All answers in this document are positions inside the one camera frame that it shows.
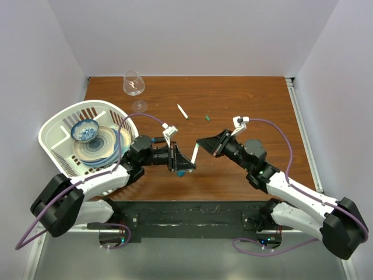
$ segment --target ceramic bowl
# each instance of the ceramic bowl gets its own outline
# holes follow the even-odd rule
[[[92,141],[98,134],[98,122],[86,119],[77,122],[71,129],[71,137],[80,143]]]

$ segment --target wooden table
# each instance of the wooden table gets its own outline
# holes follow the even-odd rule
[[[133,113],[132,104],[145,100],[145,113],[156,116],[178,128],[173,138],[181,151],[191,158],[198,138],[212,137],[223,129],[234,129],[232,118],[249,116],[276,123],[287,135],[294,151],[290,176],[314,189],[311,172],[295,119],[289,93],[282,77],[144,77],[145,91],[128,96],[122,88],[122,77],[92,77],[86,100],[106,100],[126,113]],[[189,115],[186,120],[177,105]],[[139,133],[161,136],[162,127],[146,117],[134,117]],[[251,122],[237,139],[262,141],[267,160],[285,170],[289,151],[284,139],[271,126]],[[269,195],[252,188],[245,170],[226,157],[214,158],[202,148],[196,160],[197,169],[178,177],[165,166],[148,166],[145,175],[135,184],[116,190],[114,200],[268,200]]]

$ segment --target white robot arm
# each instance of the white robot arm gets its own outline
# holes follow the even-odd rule
[[[105,201],[89,200],[136,182],[144,175],[144,166],[166,165],[171,172],[196,168],[176,142],[171,142],[176,132],[175,128],[166,131],[167,145],[161,148],[153,148],[148,136],[137,137],[115,168],[110,166],[89,176],[54,176],[32,204],[32,214],[38,217],[44,213],[40,222],[53,237],[66,233],[73,225],[108,221],[114,213],[112,207]]]
[[[248,172],[250,185],[282,200],[268,201],[259,211],[262,222],[308,233],[321,240],[334,255],[347,260],[368,238],[367,226],[356,204],[348,198],[338,200],[319,194],[288,178],[266,161],[267,153],[259,140],[238,143],[235,136],[246,129],[248,121],[248,117],[234,117],[233,132],[225,129],[217,136],[198,139],[197,144],[216,158],[228,157]]]

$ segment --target plate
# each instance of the plate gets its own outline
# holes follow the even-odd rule
[[[116,139],[118,140],[118,132],[115,131],[115,130],[113,130],[113,131],[115,132]],[[118,147],[119,147],[118,146],[118,141],[116,141],[114,152],[109,157],[107,157],[105,159],[95,160],[94,162],[86,162],[84,160],[81,160],[81,162],[83,164],[85,164],[86,166],[90,166],[90,167],[101,167],[101,166],[109,165],[109,164],[118,160],[118,155],[119,155]]]
[[[112,126],[111,129],[115,132],[116,140],[115,140],[115,147],[114,147],[114,152],[111,156],[104,158],[104,159],[99,159],[95,160],[93,162],[87,162],[85,160],[80,160],[84,165],[90,166],[90,167],[102,167],[105,165],[110,165],[118,160],[118,155],[119,155],[119,149],[118,149],[118,131],[119,129],[118,126]],[[130,133],[125,130],[121,129],[121,157],[125,154],[125,152],[129,149],[129,146],[131,144],[131,135]]]
[[[96,138],[91,142],[74,141],[73,152],[78,159],[85,162],[106,159],[114,153],[116,140],[116,133],[111,128],[101,125]]]
[[[118,132],[119,130],[119,126],[116,124],[112,125],[111,128],[114,129],[116,132]],[[129,133],[129,131],[126,130],[125,128],[121,128],[121,134],[124,139],[122,142],[122,138],[121,138],[121,144],[122,144],[121,147],[122,147],[122,153],[123,153],[123,151],[128,151],[129,146],[132,143],[132,140],[131,140],[131,133]]]

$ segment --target white laundry basket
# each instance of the white laundry basket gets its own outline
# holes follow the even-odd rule
[[[39,143],[57,166],[67,177],[84,176],[107,168],[92,168],[84,165],[74,155],[74,140],[70,136],[71,128],[80,120],[94,119],[99,125],[110,127],[119,125],[126,117],[117,106],[102,100],[88,100],[74,104],[54,117],[50,118],[39,131]],[[138,130],[131,119],[127,119],[124,128],[131,134],[131,141],[139,136]]]

